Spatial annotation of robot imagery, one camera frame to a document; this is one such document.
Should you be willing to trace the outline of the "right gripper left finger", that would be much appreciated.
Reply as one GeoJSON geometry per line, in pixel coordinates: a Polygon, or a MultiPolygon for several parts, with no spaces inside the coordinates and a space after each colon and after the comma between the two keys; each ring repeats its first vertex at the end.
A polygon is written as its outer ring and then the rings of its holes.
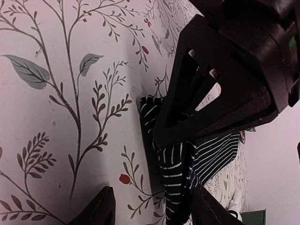
{"type": "Polygon", "coordinates": [[[114,225],[116,201],[112,187],[105,186],[68,225],[114,225]]]}

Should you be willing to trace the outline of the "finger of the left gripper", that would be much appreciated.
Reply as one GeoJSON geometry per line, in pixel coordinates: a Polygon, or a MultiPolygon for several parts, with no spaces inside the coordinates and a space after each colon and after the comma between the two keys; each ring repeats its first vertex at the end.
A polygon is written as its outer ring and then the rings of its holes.
{"type": "Polygon", "coordinates": [[[231,46],[196,15],[180,32],[167,95],[153,136],[159,147],[205,140],[273,121],[263,81],[231,56],[231,46]]]}

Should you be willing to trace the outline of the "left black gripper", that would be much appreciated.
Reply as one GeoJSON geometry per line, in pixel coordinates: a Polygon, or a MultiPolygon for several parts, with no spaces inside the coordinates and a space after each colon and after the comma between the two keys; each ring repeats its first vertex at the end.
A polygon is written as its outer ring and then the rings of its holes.
{"type": "Polygon", "coordinates": [[[237,47],[237,57],[260,73],[277,111],[300,98],[298,0],[193,0],[209,25],[237,47]]]}

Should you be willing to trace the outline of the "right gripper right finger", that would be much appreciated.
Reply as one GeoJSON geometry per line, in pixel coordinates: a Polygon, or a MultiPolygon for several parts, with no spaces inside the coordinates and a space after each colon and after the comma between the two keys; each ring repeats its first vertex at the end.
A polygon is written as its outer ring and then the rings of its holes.
{"type": "Polygon", "coordinates": [[[192,196],[191,215],[194,225],[243,225],[204,186],[193,188],[192,196]]]}

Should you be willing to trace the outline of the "navy striped underwear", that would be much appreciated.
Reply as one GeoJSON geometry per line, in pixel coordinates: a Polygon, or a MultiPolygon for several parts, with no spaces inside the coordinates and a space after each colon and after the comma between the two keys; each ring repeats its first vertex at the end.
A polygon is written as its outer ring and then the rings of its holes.
{"type": "Polygon", "coordinates": [[[151,139],[165,191],[165,219],[168,225],[183,225],[191,214],[192,189],[205,185],[236,157],[240,133],[206,141],[189,140],[160,148],[153,137],[163,98],[142,97],[142,124],[151,139]]]}

